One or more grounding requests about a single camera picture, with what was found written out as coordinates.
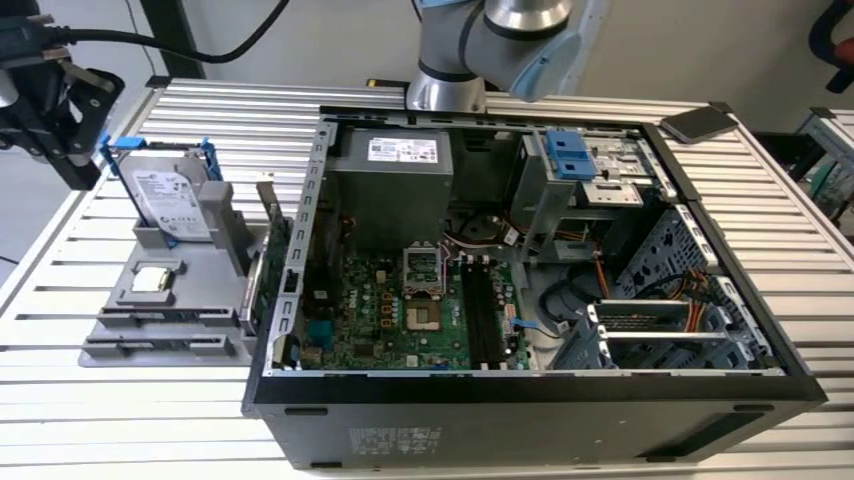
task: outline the white label sticker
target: white label sticker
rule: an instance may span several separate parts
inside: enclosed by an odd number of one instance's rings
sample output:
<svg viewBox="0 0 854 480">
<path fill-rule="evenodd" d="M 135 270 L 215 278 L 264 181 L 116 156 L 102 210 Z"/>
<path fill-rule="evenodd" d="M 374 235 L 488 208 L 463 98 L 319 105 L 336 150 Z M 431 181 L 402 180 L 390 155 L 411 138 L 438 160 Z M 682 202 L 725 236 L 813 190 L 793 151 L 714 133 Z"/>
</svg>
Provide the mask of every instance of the white label sticker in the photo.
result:
<svg viewBox="0 0 854 480">
<path fill-rule="evenodd" d="M 519 231 L 510 227 L 507 235 L 505 235 L 505 243 L 513 247 L 517 244 L 517 240 L 519 240 Z"/>
<path fill-rule="evenodd" d="M 355 455 L 430 455 L 436 453 L 442 427 L 351 428 Z"/>
<path fill-rule="evenodd" d="M 211 238 L 187 178 L 175 172 L 136 170 L 134 179 L 160 229 L 179 240 Z"/>
<path fill-rule="evenodd" d="M 368 146 L 368 161 L 439 163 L 435 140 L 403 138 L 372 138 Z"/>
</svg>

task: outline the small electronic chip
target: small electronic chip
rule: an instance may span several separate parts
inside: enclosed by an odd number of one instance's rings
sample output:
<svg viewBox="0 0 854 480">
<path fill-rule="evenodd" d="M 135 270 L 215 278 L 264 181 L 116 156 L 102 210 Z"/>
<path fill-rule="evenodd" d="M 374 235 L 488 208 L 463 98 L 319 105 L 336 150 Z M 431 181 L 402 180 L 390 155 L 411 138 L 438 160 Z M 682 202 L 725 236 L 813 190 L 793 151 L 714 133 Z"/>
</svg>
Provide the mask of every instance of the small electronic chip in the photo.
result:
<svg viewBox="0 0 854 480">
<path fill-rule="evenodd" d="M 374 344 L 358 343 L 352 346 L 352 354 L 356 357 L 367 358 L 374 356 Z"/>
<path fill-rule="evenodd" d="M 408 330 L 442 330 L 439 302 L 415 299 L 406 302 L 406 328 Z"/>
</svg>

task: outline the blue tab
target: blue tab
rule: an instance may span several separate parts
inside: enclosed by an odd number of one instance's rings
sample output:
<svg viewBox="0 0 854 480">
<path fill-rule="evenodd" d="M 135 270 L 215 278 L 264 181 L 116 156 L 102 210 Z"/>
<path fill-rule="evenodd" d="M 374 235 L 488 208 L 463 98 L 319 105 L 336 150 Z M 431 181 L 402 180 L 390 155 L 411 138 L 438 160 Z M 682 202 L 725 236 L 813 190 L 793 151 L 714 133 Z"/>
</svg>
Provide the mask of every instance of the blue tab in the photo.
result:
<svg viewBox="0 0 854 480">
<path fill-rule="evenodd" d="M 119 137 L 112 146 L 123 150 L 139 150 L 146 147 L 146 139 L 143 137 Z"/>
<path fill-rule="evenodd" d="M 208 137 L 202 139 L 202 143 L 199 144 L 199 148 L 204 152 L 204 156 L 208 161 L 208 178 L 211 180 L 223 180 L 223 172 L 219 169 L 219 159 L 216 158 L 216 147 L 208 141 Z"/>
<path fill-rule="evenodd" d="M 522 327 L 522 328 L 539 328 L 539 325 L 537 325 L 537 322 L 526 322 L 525 320 L 521 320 L 518 318 L 514 318 L 510 323 L 513 323 L 514 325 Z"/>
<path fill-rule="evenodd" d="M 546 132 L 546 153 L 555 163 L 555 176 L 562 180 L 591 180 L 599 173 L 578 132 Z"/>
</svg>

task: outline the white wall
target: white wall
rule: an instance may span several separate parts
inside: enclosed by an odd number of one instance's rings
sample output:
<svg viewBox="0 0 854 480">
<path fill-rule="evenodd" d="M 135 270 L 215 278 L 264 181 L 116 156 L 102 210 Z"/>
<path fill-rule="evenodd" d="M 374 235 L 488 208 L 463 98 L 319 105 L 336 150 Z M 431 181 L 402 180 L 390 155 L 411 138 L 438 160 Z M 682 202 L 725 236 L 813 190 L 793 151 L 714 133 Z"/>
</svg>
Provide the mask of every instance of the white wall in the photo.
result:
<svg viewBox="0 0 854 480">
<path fill-rule="evenodd" d="M 751 128 L 786 131 L 807 108 L 854 108 L 823 90 L 833 68 L 807 33 L 830 0 L 610 0 L 579 95 L 729 102 Z M 230 51 L 276 0 L 184 0 L 200 50 Z M 575 12 L 583 11 L 582 1 Z M 854 35 L 854 18 L 839 28 Z M 419 26 L 408 0 L 294 0 L 267 37 L 212 79 L 274 84 L 408 80 Z"/>
<path fill-rule="evenodd" d="M 231 51 L 278 0 L 184 0 L 196 47 Z M 208 78 L 247 83 L 364 86 L 408 81 L 418 65 L 418 18 L 408 0 L 292 0 L 247 54 L 206 65 Z"/>
<path fill-rule="evenodd" d="M 807 46 L 829 3 L 611 0 L 578 94 L 722 100 L 751 128 L 778 131 L 797 128 L 809 107 L 854 108 L 854 89 L 825 91 L 834 69 Z M 854 18 L 837 29 L 847 36 Z"/>
</svg>

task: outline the slotted metal table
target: slotted metal table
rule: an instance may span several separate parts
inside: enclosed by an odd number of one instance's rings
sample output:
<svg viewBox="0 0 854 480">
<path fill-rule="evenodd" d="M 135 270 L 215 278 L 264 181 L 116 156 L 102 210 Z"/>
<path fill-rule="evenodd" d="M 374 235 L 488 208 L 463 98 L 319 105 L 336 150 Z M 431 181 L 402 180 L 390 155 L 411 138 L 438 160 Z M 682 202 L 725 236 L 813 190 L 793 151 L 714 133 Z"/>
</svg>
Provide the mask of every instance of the slotted metal table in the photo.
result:
<svg viewBox="0 0 854 480">
<path fill-rule="evenodd" d="M 399 89 L 174 80 L 116 134 L 211 137 L 235 207 L 262 218 L 254 181 L 275 176 L 295 212 L 318 106 L 396 109 Z M 500 115 L 658 122 L 694 103 L 494 94 Z M 745 126 L 698 145 L 665 134 L 737 256 L 821 378 L 830 402 L 697 465 L 340 472 L 360 478 L 854 478 L 854 251 Z M 79 346 L 134 247 L 134 208 L 107 176 L 72 193 L 0 289 L 0 478 L 292 478 L 260 421 L 243 419 L 247 368 L 78 367 Z"/>
</svg>

